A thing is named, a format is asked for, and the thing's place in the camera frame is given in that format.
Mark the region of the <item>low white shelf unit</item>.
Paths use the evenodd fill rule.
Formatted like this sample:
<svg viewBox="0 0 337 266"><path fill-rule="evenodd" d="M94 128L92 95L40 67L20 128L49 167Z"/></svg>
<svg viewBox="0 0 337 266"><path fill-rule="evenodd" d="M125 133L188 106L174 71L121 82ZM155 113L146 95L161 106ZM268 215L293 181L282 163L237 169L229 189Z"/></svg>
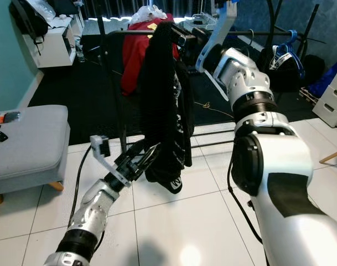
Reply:
<svg viewBox="0 0 337 266"><path fill-rule="evenodd" d="M24 42L37 68L72 66L76 58L75 44L82 37L83 28L82 15L73 14L53 18L42 38L32 40L24 34Z"/></svg>

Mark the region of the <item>dark curtain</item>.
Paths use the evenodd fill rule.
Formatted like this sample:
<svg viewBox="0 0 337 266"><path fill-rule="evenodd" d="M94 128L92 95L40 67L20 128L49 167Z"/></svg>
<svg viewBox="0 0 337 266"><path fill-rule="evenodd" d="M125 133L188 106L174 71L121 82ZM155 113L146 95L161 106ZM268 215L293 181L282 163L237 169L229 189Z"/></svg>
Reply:
<svg viewBox="0 0 337 266"><path fill-rule="evenodd" d="M141 7L152 3L174 18L191 17L196 14L214 14L214 0L81 0L82 17L103 18L133 16Z"/></svg>

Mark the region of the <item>blue plastic hanger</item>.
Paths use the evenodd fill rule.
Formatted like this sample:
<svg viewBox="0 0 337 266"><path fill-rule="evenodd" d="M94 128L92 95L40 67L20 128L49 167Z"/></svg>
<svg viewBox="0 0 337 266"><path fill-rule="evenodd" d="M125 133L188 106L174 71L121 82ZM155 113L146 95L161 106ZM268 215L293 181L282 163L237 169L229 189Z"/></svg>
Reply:
<svg viewBox="0 0 337 266"><path fill-rule="evenodd" d="M269 62L268 69L276 70L282 66L286 61L293 60L295 66L297 67L297 71L299 73L299 77L301 79L305 78L305 69L303 69L302 61L300 61L299 56L295 53L293 48L293 43L298 38L298 32L294 29L288 30L290 32L291 37L287 42L284 42L280 45L273 45L273 58Z"/></svg>

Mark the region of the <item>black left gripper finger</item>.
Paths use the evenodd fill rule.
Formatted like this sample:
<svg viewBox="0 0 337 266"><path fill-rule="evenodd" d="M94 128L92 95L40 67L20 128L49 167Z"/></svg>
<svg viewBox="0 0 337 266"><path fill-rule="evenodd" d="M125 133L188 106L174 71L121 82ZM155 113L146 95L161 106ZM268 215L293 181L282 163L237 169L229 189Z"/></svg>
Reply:
<svg viewBox="0 0 337 266"><path fill-rule="evenodd" d="M157 167L155 167L156 160L152 164L138 164L138 172L136 174L136 177L138 177L138 179L136 181L138 181L141 177L144 177L148 181L160 180L157 173Z"/></svg>
<svg viewBox="0 0 337 266"><path fill-rule="evenodd" d="M160 144L148 145L145 141L137 141L131 145L131 162L136 164L152 164L160 154Z"/></svg>

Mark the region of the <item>black white-print garment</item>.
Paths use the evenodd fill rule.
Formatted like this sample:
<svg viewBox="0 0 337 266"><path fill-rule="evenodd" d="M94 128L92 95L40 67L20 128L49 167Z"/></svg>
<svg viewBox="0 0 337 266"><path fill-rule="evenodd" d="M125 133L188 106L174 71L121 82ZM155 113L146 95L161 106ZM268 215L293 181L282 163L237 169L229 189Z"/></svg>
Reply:
<svg viewBox="0 0 337 266"><path fill-rule="evenodd" d="M177 68L178 51L171 41L173 21L162 21L155 29L139 74L140 129L148 145L160 144L155 162L158 181L170 193L183 190L182 171L193 165L190 137L193 112L186 99Z"/></svg>

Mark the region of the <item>grey padded ottoman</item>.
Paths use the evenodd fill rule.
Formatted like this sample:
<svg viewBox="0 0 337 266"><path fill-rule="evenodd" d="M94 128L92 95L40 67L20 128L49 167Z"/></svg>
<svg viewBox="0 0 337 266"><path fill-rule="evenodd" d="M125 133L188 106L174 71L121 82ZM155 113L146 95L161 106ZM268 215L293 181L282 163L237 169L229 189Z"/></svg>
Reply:
<svg viewBox="0 0 337 266"><path fill-rule="evenodd" d="M64 171L71 128L64 105L17 110L18 120L2 124L0 132L0 196L24 188L49 185L64 190Z"/></svg>

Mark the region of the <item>orange black flat pack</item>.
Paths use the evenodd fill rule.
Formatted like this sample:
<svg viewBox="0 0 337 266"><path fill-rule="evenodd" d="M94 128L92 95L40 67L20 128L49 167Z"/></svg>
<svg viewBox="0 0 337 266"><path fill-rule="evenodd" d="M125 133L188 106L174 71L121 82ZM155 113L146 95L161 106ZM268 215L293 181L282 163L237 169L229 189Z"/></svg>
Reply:
<svg viewBox="0 0 337 266"><path fill-rule="evenodd" d="M0 113L0 124L7 124L8 122L14 122L20 119L21 113L19 111L10 111L6 113Z"/></svg>

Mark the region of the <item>white plastic bag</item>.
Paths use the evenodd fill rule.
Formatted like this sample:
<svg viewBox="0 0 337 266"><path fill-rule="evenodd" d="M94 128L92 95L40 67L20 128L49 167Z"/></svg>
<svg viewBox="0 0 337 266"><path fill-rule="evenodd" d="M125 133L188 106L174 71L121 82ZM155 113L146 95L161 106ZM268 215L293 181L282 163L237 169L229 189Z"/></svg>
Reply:
<svg viewBox="0 0 337 266"><path fill-rule="evenodd" d="M156 5L143 6L140 7L139 10L131 17L131 24L152 21L156 18L167 19L168 15L166 15L166 13L164 13Z"/></svg>

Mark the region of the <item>white drawer unit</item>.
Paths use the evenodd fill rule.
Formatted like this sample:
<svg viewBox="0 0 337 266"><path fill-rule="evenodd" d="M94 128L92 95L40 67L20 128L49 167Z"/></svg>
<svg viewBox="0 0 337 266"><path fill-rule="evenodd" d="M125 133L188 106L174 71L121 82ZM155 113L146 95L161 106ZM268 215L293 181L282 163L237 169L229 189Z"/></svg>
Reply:
<svg viewBox="0 0 337 266"><path fill-rule="evenodd" d="M328 126L337 127L337 74L313 108Z"/></svg>

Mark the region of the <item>black backpack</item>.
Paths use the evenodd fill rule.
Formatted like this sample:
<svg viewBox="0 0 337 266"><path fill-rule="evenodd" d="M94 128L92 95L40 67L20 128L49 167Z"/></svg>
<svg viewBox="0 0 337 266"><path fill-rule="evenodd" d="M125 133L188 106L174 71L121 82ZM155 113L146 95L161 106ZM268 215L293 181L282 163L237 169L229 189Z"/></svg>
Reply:
<svg viewBox="0 0 337 266"><path fill-rule="evenodd" d="M9 13L22 35L28 35L32 39L44 39L48 32L49 23L27 0L11 0Z"/></svg>

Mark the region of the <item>black metal clothes rack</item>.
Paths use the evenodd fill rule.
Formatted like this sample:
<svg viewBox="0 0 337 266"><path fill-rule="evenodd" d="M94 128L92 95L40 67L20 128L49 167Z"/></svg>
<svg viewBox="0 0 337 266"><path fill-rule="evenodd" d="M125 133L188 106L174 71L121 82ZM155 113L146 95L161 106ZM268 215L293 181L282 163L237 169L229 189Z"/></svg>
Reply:
<svg viewBox="0 0 337 266"><path fill-rule="evenodd" d="M239 0L237 2L237 18L240 15L239 8L243 7L247 2L250 0ZM227 45L225 44L225 40L228 39L229 36L247 36L255 37L255 36L264 36L266 38L265 43L267 45L272 45L274 42L274 38L277 36L284 36L284 37L291 37L289 29L278 26L277 21L279 15L282 13L282 8L284 2L287 3L294 3L298 7L309 7L310 17L308 18L307 25L303 28L303 30L299 31L297 28L292 28L298 32L297 42L299 42L299 46L297 46L297 51L305 55L308 50L308 43L316 42L322 43L323 45L326 42L319 38L310 37L310 31L312 31L313 23L318 18L318 10L322 5L324 0L264 0L267 11L267 15L264 16L264 19L267 20L267 30L265 31L255 31L252 27L246 27L244 30L230 30L228 35L224 39L224 42L221 44L222 48L226 48ZM218 21L218 13L216 11L215 17L215 25ZM107 31L105 27L105 21L103 18L97 17L97 27L99 28L99 60L102 69L107 74L108 78L108 89L113 96L113 103L115 104L115 113L117 114L117 127L115 132L117 133L118 142L120 143L120 148L122 151L126 151L127 149L127 130L126 130L126 116L125 116L125 107L123 107L123 96L122 96L122 87L120 81L118 80L118 76L121 73L116 73L117 64L115 64L112 60L112 55L115 53L115 50L120 51L123 45L123 39L128 34L151 34L150 30L123 30L119 27L117 30L109 30ZM207 39L211 36L213 29L204 28L203 31L207 33ZM197 48L197 55L201 53L202 48Z"/></svg>

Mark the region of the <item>blue fabric bag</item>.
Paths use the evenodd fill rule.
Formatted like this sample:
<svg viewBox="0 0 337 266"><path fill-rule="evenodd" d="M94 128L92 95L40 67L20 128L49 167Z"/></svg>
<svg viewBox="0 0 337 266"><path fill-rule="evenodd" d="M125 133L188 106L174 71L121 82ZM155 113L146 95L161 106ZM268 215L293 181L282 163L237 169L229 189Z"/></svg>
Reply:
<svg viewBox="0 0 337 266"><path fill-rule="evenodd" d="M317 81L307 86L307 91L315 98L320 98L325 93L337 74L337 62L335 62Z"/></svg>

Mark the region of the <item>black floor mat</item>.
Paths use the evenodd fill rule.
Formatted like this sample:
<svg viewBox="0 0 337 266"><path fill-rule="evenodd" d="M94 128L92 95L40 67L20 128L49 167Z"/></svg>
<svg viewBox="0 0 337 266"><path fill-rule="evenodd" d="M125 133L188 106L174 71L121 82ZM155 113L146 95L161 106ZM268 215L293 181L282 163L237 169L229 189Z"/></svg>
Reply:
<svg viewBox="0 0 337 266"><path fill-rule="evenodd" d="M29 106L64 105L69 110L70 144L85 144L90 135L107 135L112 139L120 136L118 116L115 107L115 89L120 85L123 71L122 48L125 37L114 35L104 39L108 55L106 58L112 69L113 82L110 85L107 72L102 69L99 60L100 35L86 35L81 44L85 62L75 61L72 66L42 69L44 77L34 93ZM219 94L205 74L191 73L189 81L194 92L194 100L206 104L212 109L232 115L231 107ZM312 112L313 105L299 95L290 91L281 94L277 102L278 110L286 115L290 122L317 119ZM126 135L140 135L137 96L120 96L123 124ZM204 109L194 104L196 126L221 124L231 119L218 111Z"/></svg>

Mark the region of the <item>black shorts white waistband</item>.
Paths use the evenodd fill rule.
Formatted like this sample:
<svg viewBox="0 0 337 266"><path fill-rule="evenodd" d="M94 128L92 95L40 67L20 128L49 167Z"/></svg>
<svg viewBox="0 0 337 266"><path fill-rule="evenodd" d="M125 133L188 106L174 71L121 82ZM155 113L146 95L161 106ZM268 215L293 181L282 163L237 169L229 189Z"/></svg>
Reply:
<svg viewBox="0 0 337 266"><path fill-rule="evenodd" d="M317 81L325 69L325 63L315 55L300 58L305 69L305 78L301 79L293 60L288 60L276 70L269 70L273 58L273 48L264 48L258 58L257 66L269 78L270 89L274 92L295 92Z"/></svg>

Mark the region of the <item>red cloth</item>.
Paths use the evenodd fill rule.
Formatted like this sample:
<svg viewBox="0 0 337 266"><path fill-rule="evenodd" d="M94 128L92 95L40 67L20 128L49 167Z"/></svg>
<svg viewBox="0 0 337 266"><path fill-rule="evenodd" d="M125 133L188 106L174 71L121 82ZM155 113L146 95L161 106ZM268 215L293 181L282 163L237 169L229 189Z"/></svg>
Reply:
<svg viewBox="0 0 337 266"><path fill-rule="evenodd" d="M136 90L146 48L148 48L151 38L150 34L128 34L123 39L123 74L121 79L123 96L130 96Z"/></svg>

